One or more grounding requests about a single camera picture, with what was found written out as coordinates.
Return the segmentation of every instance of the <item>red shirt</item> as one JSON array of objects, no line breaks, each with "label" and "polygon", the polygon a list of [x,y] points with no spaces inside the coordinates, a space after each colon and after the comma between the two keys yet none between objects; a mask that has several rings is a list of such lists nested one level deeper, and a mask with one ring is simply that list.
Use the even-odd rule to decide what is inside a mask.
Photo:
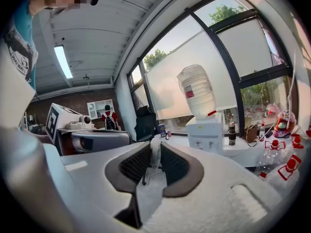
[{"label": "red shirt", "polygon": [[[102,121],[105,121],[106,120],[106,117],[105,117],[105,114],[107,116],[110,116],[110,111],[106,111],[104,114],[102,114]],[[117,119],[118,119],[118,116],[116,113],[112,113],[111,117],[114,119],[115,122],[117,122]]]}]

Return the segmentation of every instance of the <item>white shelf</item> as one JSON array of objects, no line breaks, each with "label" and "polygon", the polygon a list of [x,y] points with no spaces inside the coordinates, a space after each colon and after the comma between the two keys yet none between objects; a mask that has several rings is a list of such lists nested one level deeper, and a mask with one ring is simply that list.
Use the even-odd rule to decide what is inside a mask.
[{"label": "white shelf", "polygon": [[102,100],[102,101],[95,101],[87,103],[88,115],[91,119],[98,119],[102,117],[102,114],[105,113],[105,106],[110,106],[110,111],[115,112],[113,102],[111,99],[109,100]]}]

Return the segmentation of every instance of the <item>person wearing red shirt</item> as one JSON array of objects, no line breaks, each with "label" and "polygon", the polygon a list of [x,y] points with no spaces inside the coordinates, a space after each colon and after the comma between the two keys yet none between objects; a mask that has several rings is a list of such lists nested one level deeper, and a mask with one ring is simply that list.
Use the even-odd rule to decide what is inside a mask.
[{"label": "person wearing red shirt", "polygon": [[113,128],[111,128],[111,126],[109,127],[109,125],[108,125],[109,122],[106,121],[106,118],[107,118],[107,117],[110,117],[110,118],[113,119],[113,123],[114,123],[115,129],[116,129],[116,130],[119,130],[118,122],[117,122],[117,119],[118,119],[117,114],[110,111],[110,106],[109,106],[109,105],[106,105],[106,106],[105,106],[105,110],[106,110],[105,113],[102,114],[102,121],[105,122],[105,127],[106,127],[106,129],[107,129],[107,130],[113,129]]}]

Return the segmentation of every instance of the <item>black office chair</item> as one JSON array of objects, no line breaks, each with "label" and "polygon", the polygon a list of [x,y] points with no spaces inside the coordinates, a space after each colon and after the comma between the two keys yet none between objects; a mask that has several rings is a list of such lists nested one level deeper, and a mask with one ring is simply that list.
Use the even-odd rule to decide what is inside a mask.
[{"label": "black office chair", "polygon": [[136,111],[136,141],[150,141],[155,135],[156,115],[151,113],[148,106],[139,108]]}]

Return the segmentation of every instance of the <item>brown bag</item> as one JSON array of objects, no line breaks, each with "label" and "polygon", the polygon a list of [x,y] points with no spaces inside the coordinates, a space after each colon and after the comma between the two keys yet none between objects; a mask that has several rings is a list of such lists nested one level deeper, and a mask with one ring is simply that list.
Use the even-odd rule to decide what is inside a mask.
[{"label": "brown bag", "polygon": [[257,139],[257,125],[251,125],[244,128],[244,137],[246,142],[251,143]]}]

